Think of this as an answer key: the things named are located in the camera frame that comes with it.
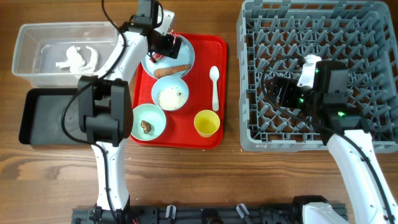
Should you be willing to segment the red snack wrapper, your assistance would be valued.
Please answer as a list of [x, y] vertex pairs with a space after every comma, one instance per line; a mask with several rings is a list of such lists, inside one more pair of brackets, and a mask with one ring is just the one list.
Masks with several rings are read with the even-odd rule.
[[[179, 35], [177, 34], [174, 30], [171, 30], [168, 34], [172, 35]], [[157, 63], [159, 60], [163, 59], [165, 56], [159, 55], [159, 54], [154, 54], [155, 59], [150, 59], [152, 63]]]

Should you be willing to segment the orange carrot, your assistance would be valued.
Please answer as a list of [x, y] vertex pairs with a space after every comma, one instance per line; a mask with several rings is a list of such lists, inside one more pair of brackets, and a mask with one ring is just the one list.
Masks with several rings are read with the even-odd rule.
[[162, 77], [166, 77], [166, 76], [178, 73], [178, 72], [188, 70], [190, 67], [191, 67], [191, 65], [187, 64], [187, 65], [179, 65], [179, 66], [167, 67], [167, 68], [158, 68], [158, 69], [154, 70], [154, 76], [157, 79], [160, 79]]

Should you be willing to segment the light blue rice bowl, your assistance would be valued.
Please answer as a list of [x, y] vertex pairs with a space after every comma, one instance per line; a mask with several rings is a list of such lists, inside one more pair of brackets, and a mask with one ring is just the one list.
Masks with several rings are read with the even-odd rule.
[[165, 111], [179, 110], [188, 100], [188, 85], [178, 77], [163, 77], [152, 87], [153, 102]]

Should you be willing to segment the white tissue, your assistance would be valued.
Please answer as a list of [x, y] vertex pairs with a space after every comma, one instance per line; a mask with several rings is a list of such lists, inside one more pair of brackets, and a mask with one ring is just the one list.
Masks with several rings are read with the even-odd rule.
[[92, 47], [86, 46], [91, 52], [89, 62], [80, 54], [80, 47], [74, 45], [69, 47], [66, 51], [67, 60], [65, 62], [56, 62], [55, 66], [58, 68], [69, 68], [71, 73], [93, 73], [98, 64], [99, 53]]

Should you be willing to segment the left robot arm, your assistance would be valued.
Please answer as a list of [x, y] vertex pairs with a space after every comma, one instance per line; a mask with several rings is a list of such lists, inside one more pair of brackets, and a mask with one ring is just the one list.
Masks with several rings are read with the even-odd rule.
[[124, 148], [132, 131], [129, 82], [146, 56], [177, 58], [181, 38], [168, 33], [170, 11], [158, 1], [139, 1], [137, 12], [116, 26], [118, 41], [105, 64], [78, 81], [79, 127], [96, 156], [99, 193], [89, 210], [93, 223], [134, 223], [124, 170]]

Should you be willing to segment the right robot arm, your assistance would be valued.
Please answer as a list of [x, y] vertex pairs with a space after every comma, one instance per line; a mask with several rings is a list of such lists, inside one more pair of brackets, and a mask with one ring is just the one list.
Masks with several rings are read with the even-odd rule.
[[295, 120], [299, 109], [320, 134], [343, 177], [356, 223], [397, 223], [397, 202], [377, 161], [369, 126], [361, 110], [348, 104], [346, 65], [335, 60], [303, 63], [298, 80], [261, 77], [264, 98]]

